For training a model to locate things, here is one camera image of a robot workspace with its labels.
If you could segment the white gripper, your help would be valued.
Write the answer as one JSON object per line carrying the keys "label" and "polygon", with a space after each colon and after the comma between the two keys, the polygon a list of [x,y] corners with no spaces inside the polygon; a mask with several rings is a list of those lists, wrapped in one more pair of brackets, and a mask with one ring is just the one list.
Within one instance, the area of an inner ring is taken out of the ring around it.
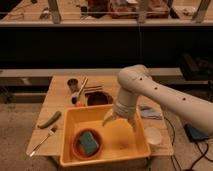
{"label": "white gripper", "polygon": [[[135,106],[129,106],[121,104],[119,101],[116,101],[113,104],[113,113],[119,117],[128,119],[128,123],[131,125],[133,131],[136,131],[136,122],[134,119],[134,114],[136,112]],[[102,125],[105,126],[107,123],[115,120],[115,116],[112,113],[107,114],[104,117]]]}

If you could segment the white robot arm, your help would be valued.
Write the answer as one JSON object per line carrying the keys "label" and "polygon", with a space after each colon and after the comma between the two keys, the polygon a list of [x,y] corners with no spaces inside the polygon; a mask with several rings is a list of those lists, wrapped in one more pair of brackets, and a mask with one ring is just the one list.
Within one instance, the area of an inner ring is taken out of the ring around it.
{"label": "white robot arm", "polygon": [[102,125],[124,118],[136,130],[135,112],[140,95],[163,105],[192,126],[213,136],[213,103],[159,84],[151,79],[144,65],[121,69],[117,75],[120,85],[112,108],[105,114]]}

